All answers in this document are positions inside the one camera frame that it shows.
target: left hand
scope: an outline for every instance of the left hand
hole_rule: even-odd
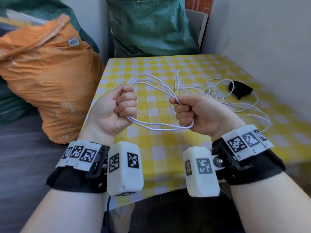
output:
[[[112,143],[117,134],[132,124],[126,116],[137,117],[136,100],[137,94],[129,84],[121,84],[101,96],[92,107],[79,139]]]

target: yellow checkered tablecloth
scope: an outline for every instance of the yellow checkered tablecloth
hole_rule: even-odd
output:
[[[127,83],[132,77],[141,73],[152,74],[173,89],[178,70],[180,70],[180,78],[190,86],[206,84],[207,80],[212,78],[229,78],[252,87],[254,93],[259,97],[257,106],[270,116],[273,123],[273,126],[265,132],[265,135],[275,145],[273,151],[285,163],[310,160],[311,125],[303,121],[272,92],[225,56],[179,55],[110,59],[92,105],[105,92],[114,89],[121,83]],[[173,106],[168,102],[169,96],[142,84],[134,85],[134,89],[138,93],[139,120],[177,124]],[[225,94],[229,93],[227,86],[222,86],[220,89]],[[238,102],[233,96],[229,100]],[[254,103],[255,98],[247,96],[240,101]],[[260,124],[254,117],[247,118],[246,122],[255,124],[262,130],[265,124]],[[183,151],[190,146],[211,147],[210,137],[189,130],[150,131],[135,124],[116,137],[115,142],[119,141],[128,141],[139,146],[145,185],[142,192],[111,198],[111,209],[153,195],[186,188],[181,158]]]

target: tangled cable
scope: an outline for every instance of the tangled cable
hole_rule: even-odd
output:
[[[137,77],[139,77],[139,76],[143,76],[143,75],[144,75],[144,76],[150,76],[150,77],[152,77],[152,78],[158,80],[158,82],[157,82],[157,81],[153,81],[153,80],[148,80],[148,79],[140,79],[140,80],[137,80],[137,81],[133,82],[133,80],[134,80],[135,78],[137,78]],[[178,72],[177,72],[176,82],[175,82],[175,86],[174,86],[174,89],[176,89],[176,93],[174,93],[174,91],[173,91],[169,86],[165,85],[159,78],[157,78],[157,77],[155,77],[155,76],[153,76],[153,75],[151,75],[151,74],[138,74],[138,75],[136,75],[135,77],[131,78],[131,79],[127,82],[127,84],[131,84],[131,85],[134,85],[134,84],[144,84],[144,85],[150,86],[150,87],[152,87],[152,88],[154,88],[154,89],[157,89],[157,90],[162,91],[163,93],[165,93],[165,94],[167,94],[167,95],[169,95],[169,96],[171,96],[171,97],[174,97],[175,100],[177,101],[177,103],[179,103],[179,104],[180,104],[180,102],[179,102],[178,99],[177,99],[177,95],[178,95],[178,93],[179,93],[180,90],[183,90],[183,91],[185,91],[185,92],[188,93],[188,94],[210,95],[210,96],[214,97],[215,99],[218,99],[218,98],[221,99],[220,102],[221,102],[222,104],[229,105],[229,106],[232,106],[232,107],[241,109],[241,110],[238,110],[238,111],[234,111],[234,113],[241,113],[241,112],[244,112],[244,111],[247,111],[247,110],[255,110],[255,111],[258,111],[258,112],[262,113],[266,118],[261,117],[261,116],[258,116],[258,115],[254,115],[254,114],[246,114],[246,115],[243,115],[243,116],[240,117],[240,118],[242,118],[242,117],[245,117],[245,116],[252,116],[252,117],[257,117],[257,118],[260,118],[260,119],[266,121],[267,124],[268,124],[268,126],[267,126],[266,129],[264,129],[262,132],[265,132],[266,130],[268,130],[269,127],[272,125],[269,116],[268,116],[266,113],[264,113],[263,111],[261,111],[259,108],[257,108],[257,107],[255,106],[255,105],[258,103],[258,101],[259,101],[259,98],[258,98],[255,94],[251,93],[251,95],[254,96],[254,97],[256,98],[256,102],[255,102],[253,105],[248,104],[248,103],[232,103],[232,102],[230,102],[230,101],[228,100],[228,96],[230,96],[230,95],[232,94],[233,89],[234,89],[234,87],[235,87],[235,86],[234,86],[234,82],[233,82],[232,80],[230,80],[230,79],[222,79],[222,78],[213,78],[213,79],[208,80],[208,81],[207,81],[207,84],[205,84],[205,85],[199,85],[199,86],[195,86],[195,87],[189,87],[189,86],[186,84],[185,81],[179,80],[178,77],[179,77],[179,70],[178,70]],[[210,81],[213,81],[213,80],[220,80],[220,81],[217,82],[215,85],[209,84],[209,82],[210,82]],[[232,84],[233,84],[232,90],[231,90],[231,92],[230,92],[228,95],[225,95],[221,90],[219,90],[219,89],[216,88],[217,85],[218,85],[219,83],[225,82],[225,81],[232,82]],[[158,88],[158,87],[156,87],[156,86],[154,86],[154,85],[151,85],[151,84],[149,84],[148,82],[161,85],[162,87],[164,87],[164,88],[166,89],[166,91],[165,91],[165,90],[162,90],[161,88]],[[153,131],[174,131],[174,130],[178,130],[178,129],[189,129],[189,128],[191,128],[191,127],[193,126],[193,124],[194,124],[194,120],[192,120],[192,123],[191,123],[190,126],[187,126],[187,127],[186,127],[186,126],[170,125],[170,124],[165,124],[165,123],[147,123],[147,122],[139,121],[139,120],[137,120],[137,119],[135,119],[135,118],[133,118],[133,117],[131,117],[131,116],[127,116],[127,118],[128,118],[130,121],[132,121],[134,124],[137,124],[137,125],[139,125],[139,126],[142,126],[142,127],[144,127],[144,128],[147,128],[147,129],[150,129],[150,130],[153,130]],[[148,126],[146,126],[146,125],[165,125],[165,126],[172,127],[172,129],[156,129],[156,128],[150,128],[150,127],[148,127]]]

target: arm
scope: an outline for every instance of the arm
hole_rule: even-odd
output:
[[[245,126],[230,109],[209,96],[178,96],[174,110],[179,124],[194,119],[192,131],[212,141]],[[170,103],[177,104],[174,98]],[[311,232],[311,199],[285,173],[245,185],[231,186],[243,227],[248,233]]]
[[[112,146],[115,136],[131,124],[125,116],[137,116],[132,86],[119,86],[93,106],[79,139]],[[105,195],[51,189],[27,221],[22,233],[99,233]]]

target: wall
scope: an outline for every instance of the wall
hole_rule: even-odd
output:
[[[63,0],[70,6],[81,27],[93,38],[103,63],[108,61],[108,9],[105,0]]]
[[[228,56],[311,122],[310,10],[311,0],[214,0],[203,53]]]

